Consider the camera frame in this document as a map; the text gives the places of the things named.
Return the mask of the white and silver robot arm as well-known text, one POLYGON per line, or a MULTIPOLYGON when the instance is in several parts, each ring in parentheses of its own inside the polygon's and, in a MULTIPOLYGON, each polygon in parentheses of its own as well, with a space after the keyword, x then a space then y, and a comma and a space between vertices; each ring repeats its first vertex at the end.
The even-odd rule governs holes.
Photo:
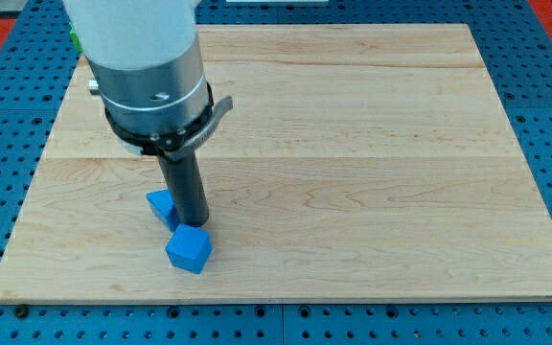
POLYGON ((198 0, 64 0, 112 130, 146 155, 194 153, 231 109, 214 102, 201 58, 198 0))

